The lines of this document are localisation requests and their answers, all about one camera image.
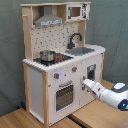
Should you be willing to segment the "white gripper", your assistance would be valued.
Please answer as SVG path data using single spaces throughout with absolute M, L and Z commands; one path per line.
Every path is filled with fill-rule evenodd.
M 94 82 L 90 79 L 85 79 L 83 84 L 86 86 L 87 90 L 92 94 L 93 97 L 99 96 L 100 84 L 98 82 Z

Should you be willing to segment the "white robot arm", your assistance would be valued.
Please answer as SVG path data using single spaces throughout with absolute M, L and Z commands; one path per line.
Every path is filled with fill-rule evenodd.
M 107 89 L 99 82 L 89 79 L 85 79 L 83 84 L 96 99 L 120 111 L 128 111 L 128 85 L 117 83 L 111 89 Z

